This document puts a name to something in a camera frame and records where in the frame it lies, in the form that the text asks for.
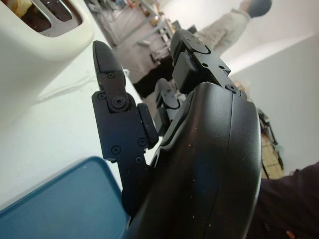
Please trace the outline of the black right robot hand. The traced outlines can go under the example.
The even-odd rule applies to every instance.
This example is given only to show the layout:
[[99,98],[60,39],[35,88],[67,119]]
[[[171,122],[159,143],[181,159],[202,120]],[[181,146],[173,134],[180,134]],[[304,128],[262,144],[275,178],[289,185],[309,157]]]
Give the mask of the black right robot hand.
[[255,105],[230,69],[187,30],[171,40],[172,74],[157,86],[159,116],[136,104],[113,50],[92,45],[100,90],[92,96],[103,158],[117,163],[126,239],[243,239],[261,183]]

